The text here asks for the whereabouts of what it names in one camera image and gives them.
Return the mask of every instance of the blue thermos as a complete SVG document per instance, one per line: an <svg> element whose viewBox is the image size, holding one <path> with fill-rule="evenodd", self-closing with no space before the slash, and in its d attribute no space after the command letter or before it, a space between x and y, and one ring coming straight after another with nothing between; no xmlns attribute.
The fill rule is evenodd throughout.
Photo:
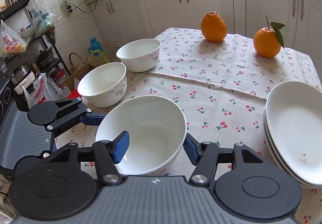
<svg viewBox="0 0 322 224"><path fill-rule="evenodd" d="M100 43L98 41L96 41L97 38L91 38L90 43L91 43L91 47L88 49L88 51L91 53L92 51L96 51L96 50L100 50L101 52L103 52L102 46L100 45Z"/></svg>

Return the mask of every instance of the red basket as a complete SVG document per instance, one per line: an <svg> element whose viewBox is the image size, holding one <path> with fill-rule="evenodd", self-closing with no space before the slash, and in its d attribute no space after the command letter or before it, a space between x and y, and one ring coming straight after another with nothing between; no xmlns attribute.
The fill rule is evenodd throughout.
<svg viewBox="0 0 322 224"><path fill-rule="evenodd" d="M73 90L72 93L66 98L66 99L72 99L72 98L77 98L77 97L82 97L77 89Z"/></svg>

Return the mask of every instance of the electrical outlet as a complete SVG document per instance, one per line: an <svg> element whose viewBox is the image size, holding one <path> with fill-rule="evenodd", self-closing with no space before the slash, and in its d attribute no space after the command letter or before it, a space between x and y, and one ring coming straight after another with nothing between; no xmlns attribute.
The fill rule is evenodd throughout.
<svg viewBox="0 0 322 224"><path fill-rule="evenodd" d="M70 3L68 1L64 1L63 3L64 9L66 11L66 14L69 15L72 13L73 9L70 8Z"/></svg>

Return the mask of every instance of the table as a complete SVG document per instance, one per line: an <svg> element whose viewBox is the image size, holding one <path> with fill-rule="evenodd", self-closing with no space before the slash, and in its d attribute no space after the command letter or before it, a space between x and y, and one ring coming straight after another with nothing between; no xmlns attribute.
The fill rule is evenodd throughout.
<svg viewBox="0 0 322 224"><path fill-rule="evenodd" d="M293 49L281 49L274 59L256 54L253 41L228 34L221 43L206 40L200 30L169 28L156 37L161 41L157 66L144 73L127 73L128 87L121 102L141 95L173 100L185 113L187 132L198 141L212 141L224 148L243 142L273 161L265 141L263 109L270 90L283 81L296 80L321 89L312 60ZM108 113L116 105L96 108ZM57 148L74 141L92 145L97 127L79 124L56 139ZM93 162L82 169L95 177ZM231 169L218 166L216 178ZM186 175L194 170L183 149L162 174ZM322 217L322 189L303 188L296 213L299 223L317 223Z"/></svg>

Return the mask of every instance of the stack of plates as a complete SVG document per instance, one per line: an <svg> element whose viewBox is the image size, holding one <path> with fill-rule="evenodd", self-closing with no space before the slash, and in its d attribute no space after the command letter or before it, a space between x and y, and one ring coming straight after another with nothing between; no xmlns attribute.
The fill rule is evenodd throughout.
<svg viewBox="0 0 322 224"><path fill-rule="evenodd" d="M277 165L305 188L322 187L322 93L296 81L269 93L266 143Z"/></svg>

